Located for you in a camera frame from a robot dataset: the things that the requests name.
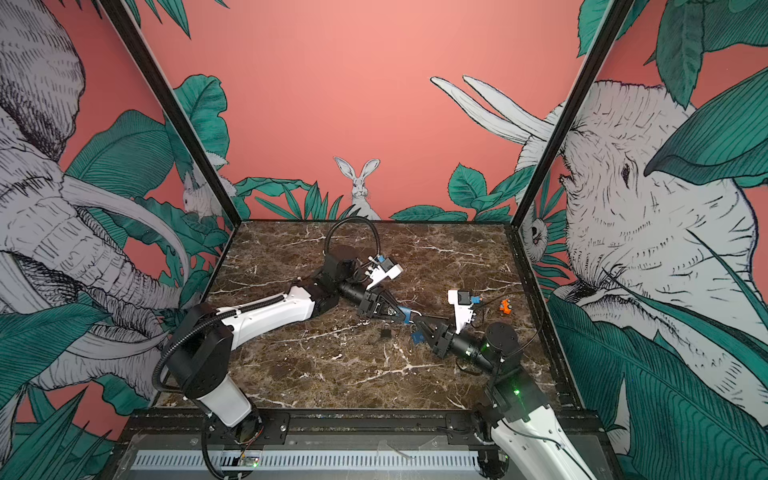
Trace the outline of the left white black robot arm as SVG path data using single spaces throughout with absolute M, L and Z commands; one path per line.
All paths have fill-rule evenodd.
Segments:
M 153 387 L 181 394 L 210 417 L 234 429 L 260 423 L 256 407 L 229 375 L 231 352 L 257 337 L 289 324 L 318 317 L 345 298 L 364 318 L 406 318 L 397 300 L 381 286 L 403 272 L 383 255 L 360 262 L 346 245 L 324 255 L 308 278 L 295 280 L 284 293 L 234 307 L 201 303 L 187 312 L 152 373 Z

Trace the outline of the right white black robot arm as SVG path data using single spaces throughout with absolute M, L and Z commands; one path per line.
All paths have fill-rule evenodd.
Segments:
M 593 479 L 595 474 L 558 421 L 547 395 L 521 363 L 513 326 L 495 322 L 481 338 L 442 318 L 413 323 L 435 355 L 453 354 L 489 375 L 489 402 L 478 408 L 475 431 L 505 452 L 526 479 Z

